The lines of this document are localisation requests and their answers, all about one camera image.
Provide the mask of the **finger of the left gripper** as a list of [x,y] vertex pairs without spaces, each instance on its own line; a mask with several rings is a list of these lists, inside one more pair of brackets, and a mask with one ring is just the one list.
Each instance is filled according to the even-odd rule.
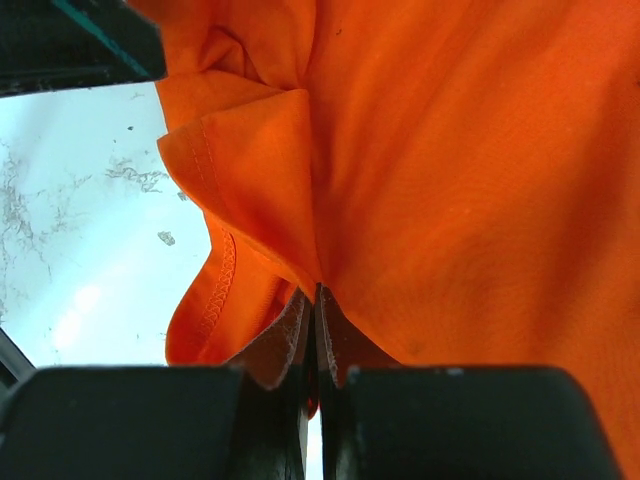
[[166,74],[159,29],[125,1],[1,2],[3,98]]

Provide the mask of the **orange t shirt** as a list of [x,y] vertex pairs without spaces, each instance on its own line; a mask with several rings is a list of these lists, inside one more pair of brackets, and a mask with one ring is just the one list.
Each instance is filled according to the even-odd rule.
[[639,475],[635,1],[137,1],[211,253],[172,365],[329,289],[405,365],[551,364]]

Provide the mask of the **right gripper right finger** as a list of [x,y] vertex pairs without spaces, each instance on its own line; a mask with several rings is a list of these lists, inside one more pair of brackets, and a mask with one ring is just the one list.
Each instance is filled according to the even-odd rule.
[[546,366],[403,367],[330,290],[314,326],[328,479],[618,479],[584,389]]

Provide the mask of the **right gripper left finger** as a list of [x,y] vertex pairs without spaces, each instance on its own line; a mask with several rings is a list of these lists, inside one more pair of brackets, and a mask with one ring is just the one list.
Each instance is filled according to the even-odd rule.
[[301,479],[311,305],[218,367],[58,367],[1,407],[5,479]]

